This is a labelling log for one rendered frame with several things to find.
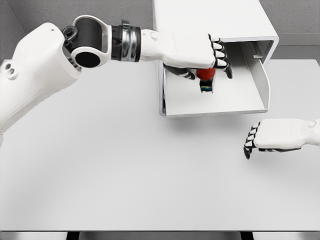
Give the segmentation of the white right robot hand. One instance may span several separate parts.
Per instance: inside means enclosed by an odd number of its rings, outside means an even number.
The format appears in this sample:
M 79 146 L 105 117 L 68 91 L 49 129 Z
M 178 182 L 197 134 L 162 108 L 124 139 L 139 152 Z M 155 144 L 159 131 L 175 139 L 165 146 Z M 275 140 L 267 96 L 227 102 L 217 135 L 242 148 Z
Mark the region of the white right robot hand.
M 244 155 L 250 158 L 254 149 L 260 152 L 290 152 L 301 149 L 310 137 L 314 124 L 294 118 L 267 118 L 252 125 L 245 144 Z

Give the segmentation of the white tabletop storage cabinet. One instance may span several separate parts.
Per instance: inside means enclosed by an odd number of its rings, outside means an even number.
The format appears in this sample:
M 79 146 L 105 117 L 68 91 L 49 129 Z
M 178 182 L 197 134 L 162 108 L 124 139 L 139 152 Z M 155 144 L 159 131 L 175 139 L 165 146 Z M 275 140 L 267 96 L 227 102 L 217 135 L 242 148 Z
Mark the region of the white tabletop storage cabinet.
M 152 6 L 155 31 L 204 30 L 220 38 L 224 44 L 251 42 L 254 57 L 261 60 L 264 69 L 279 43 L 260 0 L 152 0 Z M 158 62 L 155 69 L 159 113 L 163 115 L 160 109 L 163 90 L 159 82 L 160 66 L 163 64 Z

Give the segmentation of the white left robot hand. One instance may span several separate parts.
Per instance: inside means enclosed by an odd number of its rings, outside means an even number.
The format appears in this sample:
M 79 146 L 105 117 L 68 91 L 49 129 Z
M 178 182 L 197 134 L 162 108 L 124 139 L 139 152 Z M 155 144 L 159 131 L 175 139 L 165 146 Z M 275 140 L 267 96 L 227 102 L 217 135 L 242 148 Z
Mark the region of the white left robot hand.
M 218 37 L 205 37 L 202 33 L 187 39 L 186 43 L 179 40 L 176 50 L 167 57 L 163 67 L 182 78 L 194 80 L 198 69 L 208 68 L 221 69 L 229 79 L 233 78 L 225 43 Z

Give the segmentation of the red-knob load switch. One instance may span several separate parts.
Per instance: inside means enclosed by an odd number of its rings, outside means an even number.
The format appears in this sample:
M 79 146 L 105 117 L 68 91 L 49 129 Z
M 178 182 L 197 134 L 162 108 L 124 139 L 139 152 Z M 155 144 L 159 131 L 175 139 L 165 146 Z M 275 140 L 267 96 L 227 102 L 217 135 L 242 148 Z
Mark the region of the red-knob load switch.
M 201 93 L 214 92 L 214 79 L 216 70 L 214 68 L 197 69 L 196 76 L 199 79 L 199 87 Z

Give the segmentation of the white cabinet drawer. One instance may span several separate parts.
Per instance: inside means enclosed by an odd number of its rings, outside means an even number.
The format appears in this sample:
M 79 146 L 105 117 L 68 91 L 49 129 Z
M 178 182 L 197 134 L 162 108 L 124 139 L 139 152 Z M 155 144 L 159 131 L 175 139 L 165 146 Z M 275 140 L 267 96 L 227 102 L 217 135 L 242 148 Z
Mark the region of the white cabinet drawer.
M 176 76 L 159 67 L 161 113 L 168 118 L 265 113 L 270 105 L 270 82 L 264 65 L 247 42 L 225 43 L 232 78 L 218 69 L 212 91 L 201 91 L 200 79 Z

